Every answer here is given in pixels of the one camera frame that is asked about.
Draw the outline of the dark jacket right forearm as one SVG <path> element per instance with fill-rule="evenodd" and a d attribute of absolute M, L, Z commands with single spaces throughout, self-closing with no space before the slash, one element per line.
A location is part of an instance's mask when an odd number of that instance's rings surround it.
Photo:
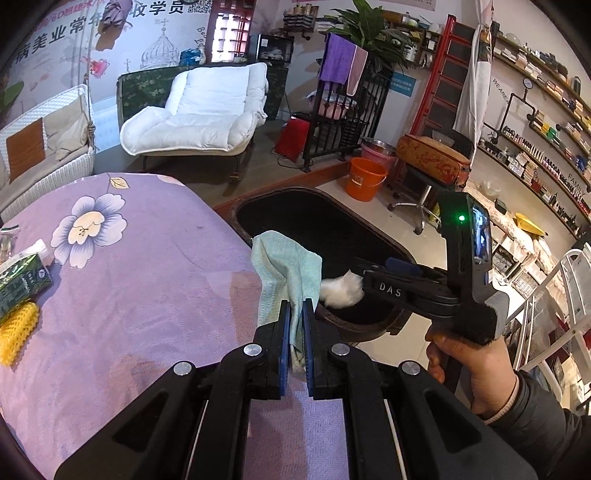
<path fill-rule="evenodd" d="M 540 479 L 590 477 L 590 418 L 561 407 L 525 372 L 507 404 L 485 424 L 521 455 Z"/>

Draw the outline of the person's right hand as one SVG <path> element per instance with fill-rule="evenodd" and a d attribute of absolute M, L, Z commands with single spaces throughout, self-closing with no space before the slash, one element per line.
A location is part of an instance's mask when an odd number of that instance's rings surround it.
<path fill-rule="evenodd" d="M 425 337 L 428 372 L 440 383 L 446 380 L 444 366 L 451 359 L 466 367 L 473 400 L 471 410 L 485 419 L 506 412 L 518 391 L 518 376 L 512 368 L 502 338 L 481 346 L 431 327 Z"/>

